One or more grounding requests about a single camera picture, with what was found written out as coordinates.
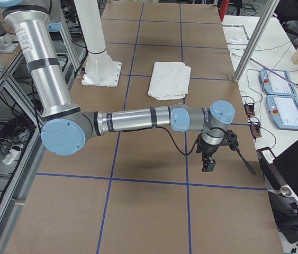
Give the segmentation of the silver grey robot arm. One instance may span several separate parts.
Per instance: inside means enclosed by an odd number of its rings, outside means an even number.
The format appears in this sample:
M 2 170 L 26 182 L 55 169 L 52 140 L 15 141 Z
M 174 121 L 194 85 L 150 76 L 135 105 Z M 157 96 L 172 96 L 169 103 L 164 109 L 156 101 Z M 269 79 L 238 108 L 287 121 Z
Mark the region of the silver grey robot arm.
M 202 171 L 214 169 L 213 154 L 230 146 L 229 125 L 235 109 L 227 101 L 208 108 L 185 104 L 118 112 L 88 111 L 93 94 L 88 85 L 113 87 L 118 84 L 121 63 L 107 53 L 100 12 L 96 1 L 75 1 L 75 8 L 87 46 L 83 88 L 71 94 L 61 71 L 49 34 L 52 19 L 61 12 L 58 1 L 0 1 L 4 21 L 14 29 L 27 69 L 43 105 L 41 140 L 59 156 L 70 156 L 94 137 L 112 132 L 147 129 L 197 131 L 192 149 L 202 155 Z

